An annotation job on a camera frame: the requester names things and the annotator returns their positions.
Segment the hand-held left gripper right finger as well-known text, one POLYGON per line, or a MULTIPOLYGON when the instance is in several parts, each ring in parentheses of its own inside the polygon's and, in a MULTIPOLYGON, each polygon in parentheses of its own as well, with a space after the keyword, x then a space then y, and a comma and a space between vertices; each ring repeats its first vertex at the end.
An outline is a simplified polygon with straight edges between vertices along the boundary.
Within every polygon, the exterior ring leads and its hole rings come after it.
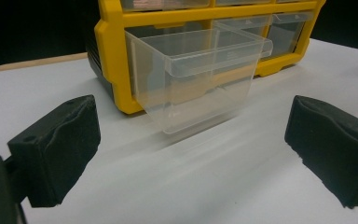
POLYGON ((343 206, 358 206, 358 118, 297 95, 284 140, 343 206))

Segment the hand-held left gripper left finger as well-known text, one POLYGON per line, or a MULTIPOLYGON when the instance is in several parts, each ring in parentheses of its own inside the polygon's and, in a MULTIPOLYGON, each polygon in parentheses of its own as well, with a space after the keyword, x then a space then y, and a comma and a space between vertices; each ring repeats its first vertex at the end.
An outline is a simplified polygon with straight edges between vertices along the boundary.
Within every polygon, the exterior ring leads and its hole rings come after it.
POLYGON ((14 199, 33 207, 62 203, 100 142, 95 98, 62 103, 8 142, 14 199))

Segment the yellow drawer cabinet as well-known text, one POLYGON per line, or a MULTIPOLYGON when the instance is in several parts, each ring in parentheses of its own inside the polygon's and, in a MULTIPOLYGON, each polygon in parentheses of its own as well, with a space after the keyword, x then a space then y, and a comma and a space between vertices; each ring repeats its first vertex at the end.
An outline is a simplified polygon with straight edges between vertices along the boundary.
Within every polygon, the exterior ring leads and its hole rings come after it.
POLYGON ((120 0, 98 0, 98 20, 91 25, 95 46, 87 47, 89 62, 96 73, 108 83, 116 107, 133 114, 142 110, 134 100, 128 66, 125 30, 129 27, 171 28, 195 21, 210 28, 212 21, 223 18, 239 18, 279 13, 309 11, 313 18, 306 21, 292 53, 260 62, 256 74, 270 76, 284 67, 299 62, 305 55, 310 34, 326 0, 271 0, 270 3, 247 6, 217 7, 209 0, 207 7, 166 9, 149 11, 124 11, 120 0))

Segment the large clear plastic drawer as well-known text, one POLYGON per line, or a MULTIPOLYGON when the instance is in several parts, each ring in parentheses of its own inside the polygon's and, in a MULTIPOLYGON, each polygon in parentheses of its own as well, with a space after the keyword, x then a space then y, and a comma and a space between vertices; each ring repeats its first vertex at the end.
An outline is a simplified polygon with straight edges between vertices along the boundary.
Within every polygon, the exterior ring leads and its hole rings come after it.
POLYGON ((165 133, 244 104, 271 40, 229 27, 138 37, 126 33, 136 102, 165 133))

